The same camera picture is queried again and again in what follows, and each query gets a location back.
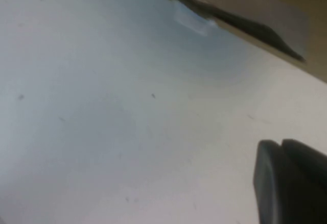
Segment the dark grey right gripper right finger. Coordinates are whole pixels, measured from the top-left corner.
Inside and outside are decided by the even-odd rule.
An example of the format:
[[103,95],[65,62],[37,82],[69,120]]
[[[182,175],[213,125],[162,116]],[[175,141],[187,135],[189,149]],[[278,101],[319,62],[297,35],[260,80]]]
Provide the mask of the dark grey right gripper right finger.
[[282,148],[308,179],[317,185],[326,185],[325,154],[294,139],[284,139]]

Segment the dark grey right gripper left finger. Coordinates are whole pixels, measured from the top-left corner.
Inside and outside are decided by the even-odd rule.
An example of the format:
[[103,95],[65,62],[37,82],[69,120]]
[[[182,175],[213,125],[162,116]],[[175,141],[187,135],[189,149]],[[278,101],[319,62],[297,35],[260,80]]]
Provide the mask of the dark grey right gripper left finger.
[[282,144],[258,143],[253,186],[260,223],[326,223],[326,185],[308,179]]

